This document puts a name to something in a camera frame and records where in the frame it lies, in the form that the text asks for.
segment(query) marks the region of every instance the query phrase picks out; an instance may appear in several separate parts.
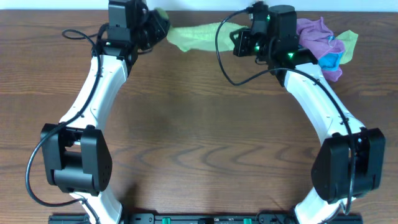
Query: table surface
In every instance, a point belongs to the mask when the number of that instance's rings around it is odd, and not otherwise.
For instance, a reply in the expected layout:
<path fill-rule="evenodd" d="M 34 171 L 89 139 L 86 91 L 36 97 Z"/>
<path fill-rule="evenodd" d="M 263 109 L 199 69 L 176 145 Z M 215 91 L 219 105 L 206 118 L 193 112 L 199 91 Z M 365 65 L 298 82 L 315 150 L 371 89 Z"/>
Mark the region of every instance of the table surface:
<path fill-rule="evenodd" d="M 175 27 L 222 20 L 228 12 L 170 12 Z M 332 88 L 367 127 L 387 138 L 379 190 L 355 201 L 365 223 L 398 222 L 398 14 L 300 12 L 325 18 L 336 35 L 359 34 L 353 60 Z M 45 123 L 71 107 L 90 67 L 87 41 L 106 11 L 0 12 L 0 223 L 45 223 L 53 213 L 25 189 L 26 162 Z M 249 25 L 246 16 L 235 22 Z M 233 80 L 264 70 L 253 58 L 222 54 Z M 320 144 L 296 100 L 275 77 L 241 87 L 223 77 L 214 52 L 181 52 L 166 40 L 140 56 L 121 88 L 104 132 L 113 158 L 111 186 L 129 209 L 159 213 L 256 213 L 288 210 L 312 187 Z M 32 187 L 49 202 L 69 200 L 45 179 L 41 152 Z"/>

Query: light green cloth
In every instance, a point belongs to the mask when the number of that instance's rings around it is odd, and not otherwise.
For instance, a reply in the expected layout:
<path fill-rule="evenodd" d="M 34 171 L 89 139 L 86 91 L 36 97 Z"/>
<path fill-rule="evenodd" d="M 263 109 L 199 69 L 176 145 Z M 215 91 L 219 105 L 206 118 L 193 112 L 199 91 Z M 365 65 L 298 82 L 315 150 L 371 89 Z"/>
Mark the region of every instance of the light green cloth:
<path fill-rule="evenodd" d="M 219 22 L 195 27 L 181 27 L 169 30 L 167 40 L 176 45 L 183 52 L 191 49 L 216 51 L 215 38 Z M 234 44 L 229 38 L 229 33 L 244 26 L 226 22 L 218 34 L 218 50 L 220 52 L 234 49 Z"/>
<path fill-rule="evenodd" d="M 353 59 L 354 48 L 356 45 L 356 41 L 358 40 L 358 34 L 354 33 L 351 30 L 347 30 L 346 32 L 336 37 L 336 39 L 343 41 L 344 47 L 346 49 L 346 51 L 343 53 L 343 56 L 341 57 L 340 64 L 348 63 Z"/>

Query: blue cloth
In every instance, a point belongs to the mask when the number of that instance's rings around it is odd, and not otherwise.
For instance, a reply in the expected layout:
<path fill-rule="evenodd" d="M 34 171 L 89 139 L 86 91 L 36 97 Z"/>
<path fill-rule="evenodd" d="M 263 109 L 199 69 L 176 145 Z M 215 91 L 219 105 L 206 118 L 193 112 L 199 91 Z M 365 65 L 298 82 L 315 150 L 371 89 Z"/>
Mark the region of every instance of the blue cloth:
<path fill-rule="evenodd" d="M 340 59 L 343 56 L 342 53 L 328 53 L 319 59 L 318 64 L 321 66 L 322 70 L 335 72 L 338 70 L 338 66 L 340 65 Z"/>

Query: purple cloth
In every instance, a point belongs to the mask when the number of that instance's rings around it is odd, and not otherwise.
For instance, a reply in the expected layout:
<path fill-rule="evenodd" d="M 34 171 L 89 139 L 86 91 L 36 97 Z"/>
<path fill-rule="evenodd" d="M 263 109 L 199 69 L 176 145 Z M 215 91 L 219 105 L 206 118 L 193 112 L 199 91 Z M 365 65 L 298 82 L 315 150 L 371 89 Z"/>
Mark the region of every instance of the purple cloth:
<path fill-rule="evenodd" d="M 297 19 L 297 34 L 300 36 L 300 44 L 311 50 L 319 60 L 327 54 L 340 54 L 345 51 L 344 43 L 335 40 L 333 32 L 323 23 L 323 17 L 317 21 L 309 19 Z M 322 70 L 327 80 L 337 81 L 343 71 L 339 68 L 331 72 Z"/>

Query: pile of cloths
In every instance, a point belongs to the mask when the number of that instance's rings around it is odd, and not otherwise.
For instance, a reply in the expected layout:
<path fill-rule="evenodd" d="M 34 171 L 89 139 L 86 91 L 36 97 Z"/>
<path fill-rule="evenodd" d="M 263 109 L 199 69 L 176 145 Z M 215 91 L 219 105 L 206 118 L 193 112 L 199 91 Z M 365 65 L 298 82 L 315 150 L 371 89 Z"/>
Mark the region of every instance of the pile of cloths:
<path fill-rule="evenodd" d="M 348 30 L 335 38 L 333 31 L 323 23 L 323 17 L 317 21 L 297 19 L 297 34 L 300 45 L 310 49 L 318 59 L 325 78 L 336 82 L 343 74 L 340 64 L 353 58 L 358 34 Z"/>
<path fill-rule="evenodd" d="M 186 52 L 191 49 L 215 51 L 214 39 L 220 23 L 196 27 L 170 28 L 167 40 Z M 220 52 L 234 49 L 229 33 L 244 26 L 226 22 L 218 36 Z M 333 32 L 323 23 L 323 17 L 317 21 L 297 19 L 297 34 L 300 45 L 311 50 L 318 59 L 327 80 L 337 81 L 343 71 L 340 64 L 353 58 L 358 34 L 348 30 L 335 38 Z"/>

